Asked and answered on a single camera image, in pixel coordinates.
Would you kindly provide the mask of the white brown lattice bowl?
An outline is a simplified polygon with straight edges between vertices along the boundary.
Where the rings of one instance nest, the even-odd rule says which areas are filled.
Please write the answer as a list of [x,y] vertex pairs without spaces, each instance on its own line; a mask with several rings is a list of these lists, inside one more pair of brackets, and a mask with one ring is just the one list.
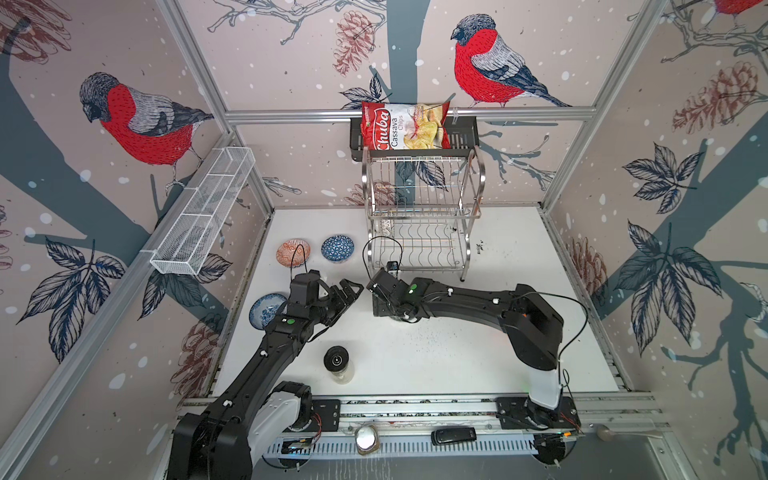
[[380,218],[375,221],[378,235],[392,237],[394,235],[395,221],[391,218]]

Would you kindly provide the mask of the steel two-tier dish rack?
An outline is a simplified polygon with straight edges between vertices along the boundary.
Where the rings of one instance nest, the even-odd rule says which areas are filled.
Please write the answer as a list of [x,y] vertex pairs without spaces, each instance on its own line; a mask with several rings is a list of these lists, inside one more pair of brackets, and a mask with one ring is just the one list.
[[[455,273],[467,278],[471,232],[481,217],[486,169],[471,149],[363,150],[362,190],[370,270],[398,261],[400,272]],[[391,218],[394,235],[376,232]]]

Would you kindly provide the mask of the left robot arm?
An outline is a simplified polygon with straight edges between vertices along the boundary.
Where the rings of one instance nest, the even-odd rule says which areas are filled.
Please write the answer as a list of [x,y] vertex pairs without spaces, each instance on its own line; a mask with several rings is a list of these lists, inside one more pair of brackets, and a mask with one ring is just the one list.
[[288,299],[264,329],[251,360],[202,413],[185,414],[174,433],[169,479],[249,479],[278,436],[311,411],[311,388],[277,382],[314,334],[333,326],[364,286],[343,279],[329,286],[320,272],[296,275]]

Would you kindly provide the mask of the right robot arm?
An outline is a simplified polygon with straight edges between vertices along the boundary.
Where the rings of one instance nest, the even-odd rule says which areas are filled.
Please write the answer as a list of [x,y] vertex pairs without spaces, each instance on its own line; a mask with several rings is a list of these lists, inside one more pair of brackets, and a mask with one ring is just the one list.
[[540,292],[527,284],[518,284],[513,291],[487,291],[423,277],[405,282],[384,269],[369,280],[367,289],[384,314],[398,321],[453,318],[503,332],[528,371],[523,421],[537,430],[553,426],[563,392],[560,346],[564,320]]

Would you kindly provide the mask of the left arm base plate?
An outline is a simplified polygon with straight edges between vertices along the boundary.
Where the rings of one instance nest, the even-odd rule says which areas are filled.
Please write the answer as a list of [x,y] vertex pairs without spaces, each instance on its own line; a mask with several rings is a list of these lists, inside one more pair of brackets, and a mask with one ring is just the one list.
[[336,432],[339,428],[341,401],[339,399],[300,400],[298,418],[283,433],[315,434]]

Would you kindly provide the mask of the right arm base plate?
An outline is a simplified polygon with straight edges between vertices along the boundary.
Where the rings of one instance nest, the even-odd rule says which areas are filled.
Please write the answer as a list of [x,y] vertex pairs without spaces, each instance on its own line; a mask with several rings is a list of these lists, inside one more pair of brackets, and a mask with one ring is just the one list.
[[581,429],[578,410],[574,399],[570,396],[562,396],[554,410],[533,403],[527,396],[498,397],[495,404],[496,418],[504,430]]

